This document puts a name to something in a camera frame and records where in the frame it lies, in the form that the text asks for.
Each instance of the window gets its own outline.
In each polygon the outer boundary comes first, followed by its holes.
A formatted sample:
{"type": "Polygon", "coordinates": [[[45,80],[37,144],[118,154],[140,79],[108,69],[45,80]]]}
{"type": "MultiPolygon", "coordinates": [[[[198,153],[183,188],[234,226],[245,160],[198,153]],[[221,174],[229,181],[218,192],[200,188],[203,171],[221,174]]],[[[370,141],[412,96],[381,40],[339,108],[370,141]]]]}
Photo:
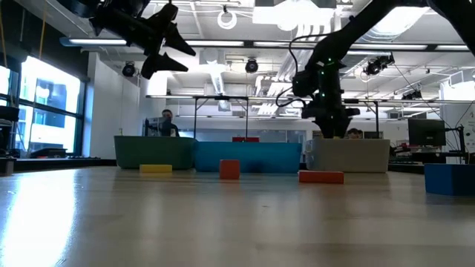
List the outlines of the window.
{"type": "Polygon", "coordinates": [[[51,65],[28,56],[22,64],[20,98],[60,110],[78,113],[81,82],[51,65]]]}
{"type": "Polygon", "coordinates": [[[10,70],[0,67],[0,93],[8,94],[10,88],[10,70]]]}
{"type": "MultiPolygon", "coordinates": [[[[197,129],[196,140],[201,142],[231,142],[232,137],[245,136],[245,130],[197,129]]],[[[180,131],[180,136],[193,137],[193,129],[180,131]]]]}
{"type": "Polygon", "coordinates": [[[38,108],[33,114],[33,107],[25,105],[20,105],[19,117],[16,148],[27,151],[30,143],[32,152],[43,148],[65,148],[67,153],[73,153],[76,118],[38,108]]]}

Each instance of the green bin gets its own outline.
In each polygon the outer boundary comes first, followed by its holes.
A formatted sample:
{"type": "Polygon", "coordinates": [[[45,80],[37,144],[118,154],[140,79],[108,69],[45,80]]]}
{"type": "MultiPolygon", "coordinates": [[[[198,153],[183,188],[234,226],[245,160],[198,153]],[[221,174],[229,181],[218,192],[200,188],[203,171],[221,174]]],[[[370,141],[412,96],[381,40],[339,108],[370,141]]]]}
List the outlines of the green bin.
{"type": "Polygon", "coordinates": [[[114,141],[117,165],[123,169],[138,169],[141,164],[172,165],[174,170],[193,168],[193,138],[115,136],[114,141]]]}

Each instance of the yellow block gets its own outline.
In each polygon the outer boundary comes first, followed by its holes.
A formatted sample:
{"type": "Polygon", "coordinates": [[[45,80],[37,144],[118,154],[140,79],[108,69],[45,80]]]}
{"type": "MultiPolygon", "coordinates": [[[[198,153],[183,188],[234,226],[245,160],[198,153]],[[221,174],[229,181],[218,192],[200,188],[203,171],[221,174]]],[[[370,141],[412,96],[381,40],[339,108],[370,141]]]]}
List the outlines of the yellow block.
{"type": "Polygon", "coordinates": [[[143,174],[171,173],[171,165],[141,165],[140,172],[143,174]]]}

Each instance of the security camera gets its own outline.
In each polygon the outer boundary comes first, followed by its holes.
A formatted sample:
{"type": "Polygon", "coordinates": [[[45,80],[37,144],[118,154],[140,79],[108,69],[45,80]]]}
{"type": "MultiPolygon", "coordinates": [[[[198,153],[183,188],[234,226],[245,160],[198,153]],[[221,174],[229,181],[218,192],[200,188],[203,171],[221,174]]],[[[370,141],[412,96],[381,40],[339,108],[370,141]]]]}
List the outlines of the security camera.
{"type": "Polygon", "coordinates": [[[255,73],[258,71],[259,65],[258,62],[255,61],[255,59],[248,59],[247,64],[246,64],[246,72],[247,73],[255,73]]]}
{"type": "Polygon", "coordinates": [[[388,65],[394,64],[394,56],[378,56],[368,62],[368,66],[363,70],[368,76],[378,75],[385,70],[388,65]]]}
{"type": "Polygon", "coordinates": [[[122,74],[125,77],[134,77],[137,69],[133,62],[126,62],[124,68],[122,69],[122,74]]]}

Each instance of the red object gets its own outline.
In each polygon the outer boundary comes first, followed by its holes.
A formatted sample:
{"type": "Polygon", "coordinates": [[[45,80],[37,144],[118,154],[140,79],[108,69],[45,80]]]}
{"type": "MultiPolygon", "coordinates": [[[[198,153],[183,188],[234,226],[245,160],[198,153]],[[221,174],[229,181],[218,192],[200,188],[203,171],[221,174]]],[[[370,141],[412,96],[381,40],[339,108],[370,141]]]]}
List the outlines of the red object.
{"type": "Polygon", "coordinates": [[[232,137],[233,142],[259,142],[259,137],[232,137]]]}
{"type": "Polygon", "coordinates": [[[220,162],[220,179],[239,179],[240,164],[236,159],[222,159],[220,162]]]}
{"type": "Polygon", "coordinates": [[[339,171],[299,171],[298,181],[343,184],[344,173],[339,171]]]}

